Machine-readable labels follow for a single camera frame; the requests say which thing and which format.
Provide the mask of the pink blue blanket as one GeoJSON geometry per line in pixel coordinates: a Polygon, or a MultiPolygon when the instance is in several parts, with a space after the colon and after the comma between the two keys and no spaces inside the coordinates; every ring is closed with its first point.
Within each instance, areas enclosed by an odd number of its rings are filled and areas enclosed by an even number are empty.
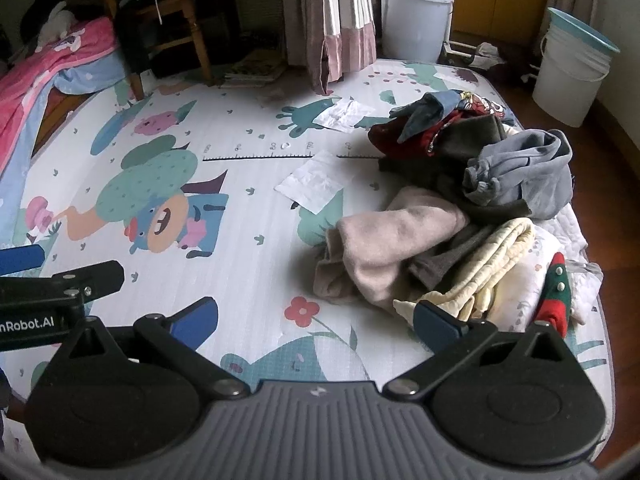
{"type": "Polygon", "coordinates": [[[70,34],[15,65],[1,78],[1,245],[11,243],[32,150],[50,91],[100,92],[127,75],[109,18],[70,34]]]}

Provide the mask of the pink striped curtain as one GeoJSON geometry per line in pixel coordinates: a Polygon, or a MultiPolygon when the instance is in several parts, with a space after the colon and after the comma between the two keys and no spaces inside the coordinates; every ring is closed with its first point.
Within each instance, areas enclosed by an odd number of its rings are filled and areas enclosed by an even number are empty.
{"type": "Polygon", "coordinates": [[[314,92],[376,61],[374,0],[283,0],[286,56],[314,92]]]}

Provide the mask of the white crumpled paper sheet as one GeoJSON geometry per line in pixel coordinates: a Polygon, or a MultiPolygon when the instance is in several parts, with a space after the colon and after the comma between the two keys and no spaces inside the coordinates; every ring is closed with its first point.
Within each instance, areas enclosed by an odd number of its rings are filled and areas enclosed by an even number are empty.
{"type": "Polygon", "coordinates": [[[318,214],[352,182],[360,169],[358,162],[321,151],[295,169],[274,189],[312,214],[318,214]]]}

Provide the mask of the pink knit sweater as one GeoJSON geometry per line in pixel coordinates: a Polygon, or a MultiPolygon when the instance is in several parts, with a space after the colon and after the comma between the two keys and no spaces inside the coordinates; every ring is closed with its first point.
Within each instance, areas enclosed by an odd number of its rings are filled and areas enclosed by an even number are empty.
{"type": "Polygon", "coordinates": [[[334,304],[361,298],[393,310],[413,290],[406,264],[450,240],[469,224],[455,204],[416,186],[405,186],[383,211],[341,218],[326,231],[326,250],[314,270],[314,294],[334,304]]]}

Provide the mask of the grey hoodie garment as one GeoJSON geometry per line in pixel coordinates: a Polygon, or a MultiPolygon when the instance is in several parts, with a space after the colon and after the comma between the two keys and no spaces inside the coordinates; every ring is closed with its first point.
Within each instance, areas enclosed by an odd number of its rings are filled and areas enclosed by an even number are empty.
{"type": "Polygon", "coordinates": [[[468,161],[462,191],[481,214],[549,220],[573,198],[573,150],[560,130],[527,129],[468,161]]]}

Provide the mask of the white bucket teal lid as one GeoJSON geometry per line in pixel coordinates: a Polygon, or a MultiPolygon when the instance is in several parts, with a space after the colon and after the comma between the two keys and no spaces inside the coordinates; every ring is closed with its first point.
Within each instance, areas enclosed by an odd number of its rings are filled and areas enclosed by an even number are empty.
{"type": "Polygon", "coordinates": [[[573,15],[555,8],[548,12],[533,100],[562,124],[578,128],[620,48],[573,15]]]}

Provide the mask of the cartoon print play mat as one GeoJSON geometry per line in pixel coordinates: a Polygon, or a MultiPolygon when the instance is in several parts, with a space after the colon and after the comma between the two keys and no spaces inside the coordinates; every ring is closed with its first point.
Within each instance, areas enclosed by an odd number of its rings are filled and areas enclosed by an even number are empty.
{"type": "Polygon", "coordinates": [[[32,275],[118,261],[122,289],[88,304],[108,325],[175,313],[202,297],[218,326],[198,347],[250,385],[263,379],[383,385],[430,356],[408,323],[358,298],[314,294],[326,231],[386,208],[400,181],[378,168],[369,129],[438,89],[491,101],[469,70],[382,60],[318,96],[297,75],[262,89],[161,81],[141,102],[121,81],[76,110],[30,160],[6,246],[38,244],[32,275]],[[340,99],[373,107],[353,133],[314,124],[340,99]],[[327,151],[361,169],[318,214],[274,187],[327,151]]]}

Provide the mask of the stack of books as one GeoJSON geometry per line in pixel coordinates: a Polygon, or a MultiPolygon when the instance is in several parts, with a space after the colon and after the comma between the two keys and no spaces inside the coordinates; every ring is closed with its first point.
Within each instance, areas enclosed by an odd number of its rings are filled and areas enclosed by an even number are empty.
{"type": "Polygon", "coordinates": [[[259,88],[276,81],[284,72],[285,62],[279,52],[256,50],[224,73],[222,88],[259,88]]]}

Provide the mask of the white plant bucket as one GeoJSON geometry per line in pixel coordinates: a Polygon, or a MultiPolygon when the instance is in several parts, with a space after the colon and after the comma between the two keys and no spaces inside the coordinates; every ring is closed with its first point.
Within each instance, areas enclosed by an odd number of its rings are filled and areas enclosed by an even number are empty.
{"type": "Polygon", "coordinates": [[[381,0],[386,58],[435,63],[446,40],[454,0],[381,0]]]}

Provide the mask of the white quilted garment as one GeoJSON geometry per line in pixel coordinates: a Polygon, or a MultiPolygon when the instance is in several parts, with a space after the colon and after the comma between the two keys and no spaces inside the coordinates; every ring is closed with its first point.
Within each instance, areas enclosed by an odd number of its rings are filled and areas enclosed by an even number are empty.
{"type": "Polygon", "coordinates": [[[588,322],[603,273],[587,259],[587,241],[570,205],[535,221],[534,242],[499,281],[487,319],[503,332],[523,333],[536,321],[562,336],[588,322]]]}

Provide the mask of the small white paper far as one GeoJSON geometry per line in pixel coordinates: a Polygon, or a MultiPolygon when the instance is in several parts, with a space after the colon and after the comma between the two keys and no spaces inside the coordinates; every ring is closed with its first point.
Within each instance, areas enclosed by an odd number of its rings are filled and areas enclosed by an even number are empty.
{"type": "Polygon", "coordinates": [[[314,124],[342,133],[353,133],[363,118],[374,112],[373,107],[354,99],[340,99],[314,118],[314,124]]]}

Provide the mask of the teal blue garment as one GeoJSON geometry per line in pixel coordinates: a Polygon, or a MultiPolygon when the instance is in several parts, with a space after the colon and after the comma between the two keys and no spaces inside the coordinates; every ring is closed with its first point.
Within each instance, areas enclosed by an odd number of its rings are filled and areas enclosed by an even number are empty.
{"type": "Polygon", "coordinates": [[[406,118],[398,143],[432,128],[456,110],[462,100],[459,90],[427,92],[422,98],[402,107],[393,108],[390,118],[406,118]]]}

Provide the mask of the wooden chair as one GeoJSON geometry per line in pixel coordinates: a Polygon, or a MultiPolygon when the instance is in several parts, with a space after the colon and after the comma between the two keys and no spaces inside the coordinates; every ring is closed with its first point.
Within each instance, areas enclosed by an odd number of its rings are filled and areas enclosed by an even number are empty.
{"type": "Polygon", "coordinates": [[[201,76],[212,81],[205,40],[196,17],[195,0],[104,0],[120,52],[129,70],[134,98],[143,98],[141,74],[160,53],[190,44],[201,76]]]}

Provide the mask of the red green christmas sock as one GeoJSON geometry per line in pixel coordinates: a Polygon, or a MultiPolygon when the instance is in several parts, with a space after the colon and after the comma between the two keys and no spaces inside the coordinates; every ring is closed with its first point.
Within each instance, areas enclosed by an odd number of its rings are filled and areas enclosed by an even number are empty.
{"type": "Polygon", "coordinates": [[[562,252],[556,252],[544,277],[534,321],[549,323],[565,338],[570,326],[571,304],[572,291],[565,257],[562,252]]]}

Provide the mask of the cream quilted garment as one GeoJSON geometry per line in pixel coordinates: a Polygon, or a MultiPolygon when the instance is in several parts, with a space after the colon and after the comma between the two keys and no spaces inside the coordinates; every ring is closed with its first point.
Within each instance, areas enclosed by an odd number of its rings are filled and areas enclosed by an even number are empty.
{"type": "Polygon", "coordinates": [[[534,241],[534,224],[529,218],[509,220],[464,260],[448,292],[433,290],[416,301],[394,300],[393,308],[410,326],[421,300],[434,304],[458,321],[479,318],[491,308],[497,284],[525,256],[534,241]]]}

